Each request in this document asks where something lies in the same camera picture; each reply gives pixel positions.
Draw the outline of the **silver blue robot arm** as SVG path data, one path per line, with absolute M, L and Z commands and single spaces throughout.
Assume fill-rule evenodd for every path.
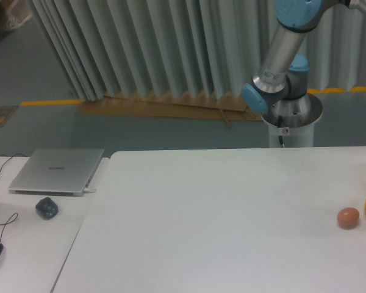
M 322 115 L 318 98 L 307 92 L 309 63 L 298 50 L 325 11 L 341 4 L 366 15 L 366 1 L 275 1 L 279 26 L 264 61 L 242 87 L 247 106 L 278 128 L 300 128 Z

